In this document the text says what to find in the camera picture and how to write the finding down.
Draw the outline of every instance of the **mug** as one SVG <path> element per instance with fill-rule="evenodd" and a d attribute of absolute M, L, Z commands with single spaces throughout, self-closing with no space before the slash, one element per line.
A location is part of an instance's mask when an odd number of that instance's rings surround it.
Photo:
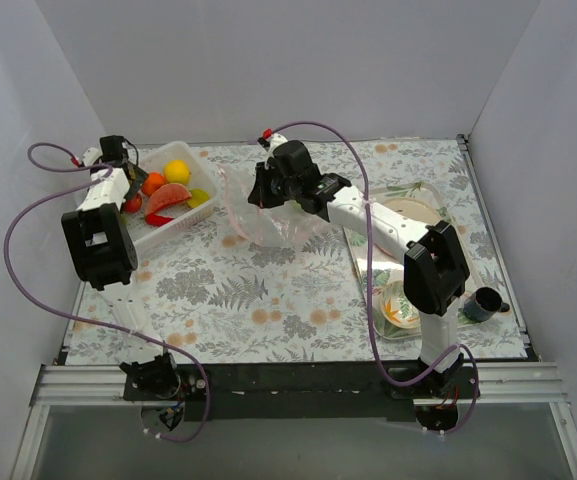
<path fill-rule="evenodd" d="M 501 295 L 490 287 L 482 287 L 464 303 L 464 315 L 475 322 L 485 322 L 497 312 L 510 311 L 510 305 L 501 300 Z"/>

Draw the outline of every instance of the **tomato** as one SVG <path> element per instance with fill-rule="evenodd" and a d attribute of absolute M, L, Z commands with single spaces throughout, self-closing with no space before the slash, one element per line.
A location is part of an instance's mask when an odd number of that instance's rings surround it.
<path fill-rule="evenodd" d="M 141 195 L 138 193 L 135 194 L 130 200 L 127 200 L 124 203 L 124 212 L 126 213 L 135 213 L 141 209 L 142 199 Z"/>

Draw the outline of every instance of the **white panel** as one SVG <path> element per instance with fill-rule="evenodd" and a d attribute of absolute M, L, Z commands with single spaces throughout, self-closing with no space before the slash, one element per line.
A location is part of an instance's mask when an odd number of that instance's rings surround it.
<path fill-rule="evenodd" d="M 538 0 L 37 3 L 106 129 L 162 143 L 299 119 L 353 138 L 468 133 Z"/>
<path fill-rule="evenodd" d="M 577 424 L 577 2 L 540 4 L 472 146 L 530 336 Z"/>
<path fill-rule="evenodd" d="M 38 172 L 26 160 L 26 148 L 45 140 L 83 153 L 102 134 L 34 1 L 0 0 L 0 478 L 11 473 L 39 367 L 52 361 L 65 328 L 63 320 L 37 310 L 13 286 L 2 258 L 4 232 L 31 201 L 77 181 Z M 58 158 L 53 165 L 70 165 Z M 73 206 L 70 200 L 42 208 L 13 238 L 21 279 L 64 309 L 72 307 L 77 283 L 59 220 Z"/>

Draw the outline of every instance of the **yellow lemon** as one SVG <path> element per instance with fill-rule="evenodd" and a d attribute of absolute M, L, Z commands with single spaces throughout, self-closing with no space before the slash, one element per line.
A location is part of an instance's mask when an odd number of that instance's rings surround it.
<path fill-rule="evenodd" d="M 173 160 L 168 162 L 164 168 L 164 177 L 168 183 L 181 183 L 188 185 L 190 180 L 190 170 L 183 160 Z"/>
<path fill-rule="evenodd" d="M 197 208 L 202 203 L 210 200 L 210 195 L 204 192 L 201 188 L 193 188 L 190 191 L 192 198 L 186 202 L 190 208 Z"/>

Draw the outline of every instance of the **table surface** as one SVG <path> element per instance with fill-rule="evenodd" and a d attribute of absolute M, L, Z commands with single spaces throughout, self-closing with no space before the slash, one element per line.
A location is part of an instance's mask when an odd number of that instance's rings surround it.
<path fill-rule="evenodd" d="M 440 192 L 484 284 L 508 292 L 466 163 L 453 140 L 380 140 L 354 144 L 371 186 L 424 181 Z M 195 147 L 200 158 L 250 172 L 259 146 Z M 340 143 L 308 144 L 322 171 L 363 184 Z M 223 205 L 208 219 L 145 252 L 138 299 L 155 329 L 203 363 L 358 361 L 372 359 L 366 309 L 343 231 L 330 227 L 299 248 L 259 247 L 239 237 Z M 113 322 L 86 286 L 79 313 Z M 513 312 L 463 328 L 460 341 L 478 358 L 526 357 Z M 130 361 L 125 336 L 71 323 L 67 365 Z M 419 337 L 379 340 L 383 359 L 414 359 Z M 188 360 L 178 354 L 180 363 Z"/>

